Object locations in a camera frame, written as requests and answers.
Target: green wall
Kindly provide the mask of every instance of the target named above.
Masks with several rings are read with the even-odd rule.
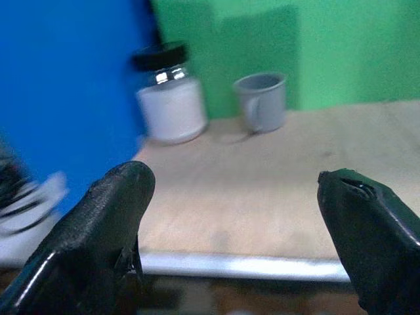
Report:
[[[418,0],[154,0],[164,40],[190,46],[209,116],[238,113],[232,83],[287,74],[288,106],[420,98]]]

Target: black lid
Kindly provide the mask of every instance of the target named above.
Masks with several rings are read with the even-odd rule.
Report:
[[[182,64],[187,59],[186,45],[174,41],[137,51],[133,56],[133,63],[140,71],[156,71]]]

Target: gray cup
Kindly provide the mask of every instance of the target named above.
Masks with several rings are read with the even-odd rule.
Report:
[[[285,75],[256,73],[234,83],[234,90],[247,126],[255,133],[268,133],[285,122]]]

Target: wooden table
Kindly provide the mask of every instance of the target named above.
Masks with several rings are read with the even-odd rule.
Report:
[[[282,128],[257,136],[239,119],[215,120],[193,141],[149,143],[135,159],[156,176],[142,252],[336,259],[318,173],[355,169],[420,213],[420,103],[288,112]]]

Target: blue backdrop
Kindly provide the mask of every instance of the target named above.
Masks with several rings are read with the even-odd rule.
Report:
[[[65,172],[65,213],[144,133],[129,57],[155,32],[146,0],[2,0],[0,133],[30,173]]]

